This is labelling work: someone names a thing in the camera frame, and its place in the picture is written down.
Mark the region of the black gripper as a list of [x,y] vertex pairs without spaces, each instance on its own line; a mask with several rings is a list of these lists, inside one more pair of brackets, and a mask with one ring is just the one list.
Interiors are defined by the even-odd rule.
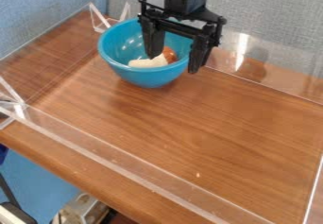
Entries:
[[163,52],[166,33],[194,40],[189,73],[206,64],[214,46],[219,45],[223,16],[207,9],[207,0],[139,0],[146,53],[153,59]]

